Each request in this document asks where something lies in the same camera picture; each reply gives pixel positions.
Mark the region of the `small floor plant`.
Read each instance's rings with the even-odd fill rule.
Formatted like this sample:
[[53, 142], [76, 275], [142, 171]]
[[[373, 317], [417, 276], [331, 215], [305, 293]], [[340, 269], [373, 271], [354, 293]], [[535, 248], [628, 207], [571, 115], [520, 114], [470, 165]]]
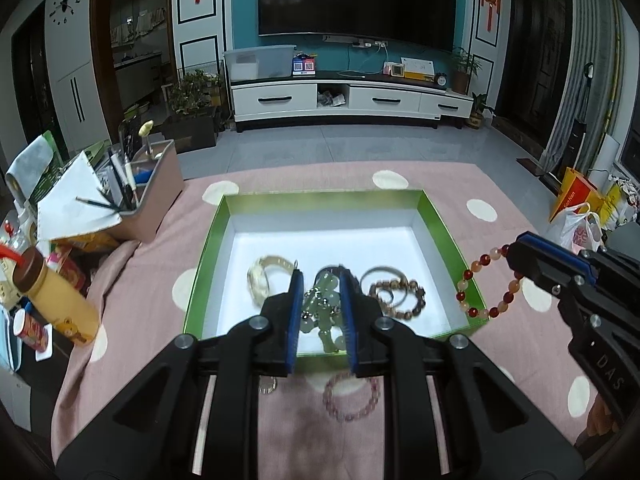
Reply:
[[479, 129], [484, 125], [486, 114], [495, 115], [495, 109], [487, 104], [487, 93], [473, 93], [473, 103], [470, 117], [466, 120], [466, 125], [472, 129]]

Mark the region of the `black television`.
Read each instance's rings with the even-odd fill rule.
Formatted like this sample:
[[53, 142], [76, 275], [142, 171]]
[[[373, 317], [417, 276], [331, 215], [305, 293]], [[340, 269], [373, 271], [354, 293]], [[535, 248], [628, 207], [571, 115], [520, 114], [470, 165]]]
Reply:
[[262, 36], [332, 35], [454, 46], [457, 0], [258, 0]]

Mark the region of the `red instant noodle cup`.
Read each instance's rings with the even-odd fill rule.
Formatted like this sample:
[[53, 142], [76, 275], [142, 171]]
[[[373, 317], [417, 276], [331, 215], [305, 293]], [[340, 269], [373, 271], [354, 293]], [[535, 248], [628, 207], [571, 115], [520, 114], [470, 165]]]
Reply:
[[14, 336], [32, 348], [35, 352], [45, 352], [48, 346], [48, 334], [43, 326], [25, 309], [18, 310], [13, 319]]

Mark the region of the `white tv cabinet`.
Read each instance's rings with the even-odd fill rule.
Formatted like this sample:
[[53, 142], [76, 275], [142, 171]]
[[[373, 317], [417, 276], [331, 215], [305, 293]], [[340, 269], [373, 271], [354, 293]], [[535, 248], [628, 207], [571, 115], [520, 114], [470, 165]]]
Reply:
[[237, 122], [285, 118], [387, 117], [438, 122], [468, 119], [473, 100], [449, 90], [397, 79], [288, 78], [238, 82], [231, 86]]

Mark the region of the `white paper sheet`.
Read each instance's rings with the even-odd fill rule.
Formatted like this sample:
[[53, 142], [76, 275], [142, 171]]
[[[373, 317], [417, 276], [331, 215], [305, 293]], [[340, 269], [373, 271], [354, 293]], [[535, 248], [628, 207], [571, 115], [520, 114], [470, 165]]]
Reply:
[[102, 194], [103, 186], [80, 153], [38, 203], [38, 240], [62, 240], [105, 231], [122, 222]]

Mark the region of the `pink polka dot tablecloth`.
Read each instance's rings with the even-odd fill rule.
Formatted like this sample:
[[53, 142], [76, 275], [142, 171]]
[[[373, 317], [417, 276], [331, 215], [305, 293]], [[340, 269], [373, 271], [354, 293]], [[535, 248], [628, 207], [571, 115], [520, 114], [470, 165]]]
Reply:
[[[456, 299], [462, 312], [469, 318], [480, 318], [485, 323], [474, 334], [465, 335], [461, 332], [453, 334], [463, 334], [475, 343], [475, 336], [484, 333], [486, 327], [498, 320], [500, 316], [509, 313], [513, 309], [514, 302], [518, 298], [518, 291], [521, 287], [521, 274], [509, 271], [510, 283], [506, 291], [495, 306], [488, 306], [487, 294], [477, 284], [478, 274], [484, 272], [488, 266], [498, 262], [506, 261], [506, 250], [509, 245], [516, 240], [518, 230], [507, 226], [503, 221], [497, 222], [476, 222], [472, 226], [462, 226], [461, 222], [451, 218], [446, 214], [441, 206], [438, 206], [431, 194], [425, 193], [432, 201], [436, 209], [444, 218], [447, 229], [454, 238], [454, 242], [462, 252], [466, 261], [466, 267], [462, 273], [462, 279], [456, 286]], [[302, 310], [300, 311], [299, 338], [303, 334], [316, 333], [320, 339], [319, 352], [326, 356], [331, 347], [337, 348], [337, 361], [341, 364], [341, 378], [357, 377], [352, 374], [349, 366], [349, 359], [346, 351], [345, 327], [343, 321], [343, 311], [340, 294], [340, 275], [342, 270], [348, 270], [344, 266], [326, 266], [321, 269], [314, 278], [314, 284], [310, 289], [304, 287]], [[384, 315], [393, 318], [409, 326], [409, 322], [417, 318], [425, 308], [425, 290], [419, 286], [413, 278], [408, 278], [408, 297], [406, 301], [397, 309], [385, 311], [381, 305]], [[369, 419], [379, 418], [383, 424], [378, 432], [378, 437], [384, 444], [384, 382], [382, 378], [370, 377], [361, 378], [370, 388], [370, 401], [360, 411], [356, 413], [342, 412], [333, 401], [333, 389], [326, 388], [323, 393], [323, 411], [329, 417], [334, 426], [344, 427], [348, 425], [361, 426]], [[259, 422], [259, 394], [258, 394], [258, 422]], [[202, 420], [198, 426], [198, 440], [196, 447], [204, 450], [205, 430], [207, 422]], [[259, 474], [259, 454], [262, 449], [259, 439], [258, 428], [258, 459], [257, 473]], [[384, 448], [372, 458], [372, 466], [375, 473], [384, 476]]]

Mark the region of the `orange paper bag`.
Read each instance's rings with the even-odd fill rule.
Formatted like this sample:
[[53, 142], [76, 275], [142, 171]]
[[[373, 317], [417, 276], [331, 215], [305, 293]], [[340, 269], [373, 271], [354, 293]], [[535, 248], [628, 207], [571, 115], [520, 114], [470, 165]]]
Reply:
[[552, 221], [564, 209], [579, 204], [582, 204], [580, 212], [586, 211], [586, 204], [589, 205], [591, 211], [599, 212], [603, 202], [604, 197], [594, 184], [574, 168], [566, 168], [558, 196], [556, 196], [555, 203], [551, 208], [549, 221]]

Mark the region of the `green cardboard box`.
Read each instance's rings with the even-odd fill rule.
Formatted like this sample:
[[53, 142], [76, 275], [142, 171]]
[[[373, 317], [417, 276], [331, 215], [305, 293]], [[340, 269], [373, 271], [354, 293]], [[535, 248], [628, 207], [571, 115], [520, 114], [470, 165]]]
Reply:
[[444, 339], [483, 325], [466, 316], [456, 286], [466, 267], [442, 215], [422, 191], [264, 193], [224, 196], [205, 237], [183, 329], [222, 336], [258, 314], [247, 272], [262, 257], [297, 264], [310, 289], [326, 266], [344, 266], [363, 286], [396, 269], [425, 290], [409, 327]]

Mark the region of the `antler wall clock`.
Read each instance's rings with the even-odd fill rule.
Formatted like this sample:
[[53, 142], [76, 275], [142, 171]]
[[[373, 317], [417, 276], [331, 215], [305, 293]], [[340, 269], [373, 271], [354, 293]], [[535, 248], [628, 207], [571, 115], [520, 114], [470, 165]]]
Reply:
[[49, 18], [55, 25], [66, 24], [70, 16], [75, 14], [81, 0], [54, 0]]

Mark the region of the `potted plant right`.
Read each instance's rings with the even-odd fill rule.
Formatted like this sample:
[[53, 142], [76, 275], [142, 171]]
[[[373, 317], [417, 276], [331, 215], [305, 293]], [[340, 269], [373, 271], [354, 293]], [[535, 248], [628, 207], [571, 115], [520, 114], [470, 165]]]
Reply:
[[482, 63], [478, 62], [474, 55], [462, 47], [456, 47], [450, 55], [452, 69], [450, 88], [453, 92], [467, 94], [471, 80], [482, 69]]

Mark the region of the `silver metal bangle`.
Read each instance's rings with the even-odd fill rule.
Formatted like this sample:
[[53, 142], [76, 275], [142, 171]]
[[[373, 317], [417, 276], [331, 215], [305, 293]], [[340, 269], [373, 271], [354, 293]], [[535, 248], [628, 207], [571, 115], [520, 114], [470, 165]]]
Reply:
[[362, 274], [360, 289], [378, 300], [385, 311], [399, 308], [408, 297], [409, 280], [391, 266], [374, 266]]

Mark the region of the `potted green plant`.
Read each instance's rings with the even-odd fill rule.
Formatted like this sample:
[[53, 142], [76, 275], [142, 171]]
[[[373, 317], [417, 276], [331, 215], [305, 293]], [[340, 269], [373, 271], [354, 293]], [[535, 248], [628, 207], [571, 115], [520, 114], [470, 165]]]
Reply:
[[179, 154], [214, 148], [229, 116], [222, 73], [186, 73], [171, 88], [169, 115], [160, 132], [175, 142]]

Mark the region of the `small alarm clock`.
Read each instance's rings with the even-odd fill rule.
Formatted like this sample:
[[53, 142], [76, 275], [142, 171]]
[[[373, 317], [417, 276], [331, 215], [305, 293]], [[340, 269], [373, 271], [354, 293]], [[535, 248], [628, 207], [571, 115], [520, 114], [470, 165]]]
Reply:
[[438, 73], [434, 76], [434, 84], [438, 88], [446, 89], [448, 84], [448, 77], [445, 73]]

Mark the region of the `cream white wristwatch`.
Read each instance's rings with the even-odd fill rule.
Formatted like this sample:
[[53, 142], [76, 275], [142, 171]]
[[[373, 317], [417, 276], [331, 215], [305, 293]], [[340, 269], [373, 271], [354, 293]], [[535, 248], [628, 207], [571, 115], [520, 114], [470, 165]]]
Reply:
[[271, 296], [271, 287], [268, 276], [269, 268], [279, 270], [292, 275], [298, 268], [298, 261], [290, 261], [277, 255], [266, 255], [258, 258], [247, 270], [247, 288], [254, 305], [261, 308], [265, 301]]

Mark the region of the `white plastic shopping bag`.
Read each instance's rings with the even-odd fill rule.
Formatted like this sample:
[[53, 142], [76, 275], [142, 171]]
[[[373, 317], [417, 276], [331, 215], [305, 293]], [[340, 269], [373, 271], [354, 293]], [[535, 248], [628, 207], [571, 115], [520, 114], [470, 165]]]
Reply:
[[588, 203], [569, 206], [550, 222], [546, 237], [574, 254], [581, 250], [596, 252], [603, 243], [600, 217]]

